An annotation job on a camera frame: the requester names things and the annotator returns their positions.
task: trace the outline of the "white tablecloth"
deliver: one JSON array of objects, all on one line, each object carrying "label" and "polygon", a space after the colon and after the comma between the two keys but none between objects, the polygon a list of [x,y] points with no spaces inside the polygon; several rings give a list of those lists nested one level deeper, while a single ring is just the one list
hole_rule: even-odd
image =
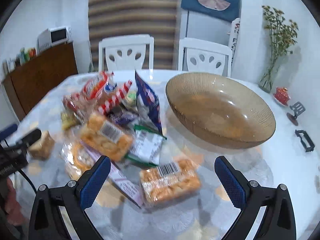
[{"label": "white tablecloth", "polygon": [[[287,185],[295,213],[297,238],[311,222],[320,204],[319,181],[320,161],[317,153],[305,153],[294,134],[295,127],[286,117],[286,109],[276,104],[272,96],[257,85],[242,82],[269,105],[276,119],[276,132],[262,145],[246,150],[224,149],[197,138],[175,117],[165,95],[167,81],[178,71],[141,70],[141,77],[150,84],[159,96],[161,120],[167,144],[162,149],[161,162],[166,163],[183,154],[200,164],[198,174],[202,188],[194,195],[176,202],[157,206],[152,210],[138,209],[122,196],[111,184],[103,186],[94,205],[86,212],[104,239],[221,239],[239,210],[234,208],[226,196],[214,172],[213,164],[219,155],[225,155],[235,169],[248,180],[256,180],[262,186]],[[36,188],[41,184],[48,187],[64,186],[69,180],[65,173],[60,151],[64,142],[61,132],[60,112],[63,111],[62,96],[79,91],[95,73],[71,76],[51,90],[19,125],[11,141],[35,127],[49,130],[57,143],[47,161],[29,158],[25,172]],[[115,71],[116,82],[134,81],[134,71]],[[124,173],[133,183],[139,183],[139,169],[124,167]],[[18,180],[17,198],[23,213],[30,217],[34,193],[23,179]],[[265,208],[261,208],[257,220],[247,239],[252,239],[258,229]],[[75,232],[62,211],[73,239]]]}]

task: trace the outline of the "microwave oven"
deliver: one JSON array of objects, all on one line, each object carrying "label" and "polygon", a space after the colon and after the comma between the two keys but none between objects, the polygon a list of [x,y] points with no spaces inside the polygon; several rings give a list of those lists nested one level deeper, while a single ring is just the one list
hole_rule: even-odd
[{"label": "microwave oven", "polygon": [[38,36],[39,51],[42,52],[52,46],[71,41],[71,27],[50,28]]}]

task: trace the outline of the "blue gripper pad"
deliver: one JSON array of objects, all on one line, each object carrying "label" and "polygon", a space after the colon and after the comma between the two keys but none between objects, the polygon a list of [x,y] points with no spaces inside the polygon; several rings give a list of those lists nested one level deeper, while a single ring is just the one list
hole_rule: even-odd
[{"label": "blue gripper pad", "polygon": [[87,175],[91,175],[80,191],[80,207],[82,210],[92,206],[103,183],[106,181],[111,169],[111,162],[108,157],[102,156],[91,168]]},{"label": "blue gripper pad", "polygon": [[214,170],[233,205],[242,210],[246,205],[245,191],[220,157],[214,162]]}]

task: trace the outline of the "red decoration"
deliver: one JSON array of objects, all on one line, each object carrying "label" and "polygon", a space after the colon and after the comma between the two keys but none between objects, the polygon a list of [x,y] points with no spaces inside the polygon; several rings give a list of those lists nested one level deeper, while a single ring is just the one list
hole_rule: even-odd
[{"label": "red decoration", "polygon": [[283,105],[287,106],[287,102],[291,99],[287,93],[287,88],[277,88],[273,96]]}]

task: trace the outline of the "blue snack bag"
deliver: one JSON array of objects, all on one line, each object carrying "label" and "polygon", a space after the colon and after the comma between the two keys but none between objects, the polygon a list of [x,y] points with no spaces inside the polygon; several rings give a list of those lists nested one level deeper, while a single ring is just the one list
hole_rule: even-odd
[{"label": "blue snack bag", "polygon": [[137,110],[151,128],[162,135],[159,99],[153,89],[135,72],[137,84]]}]

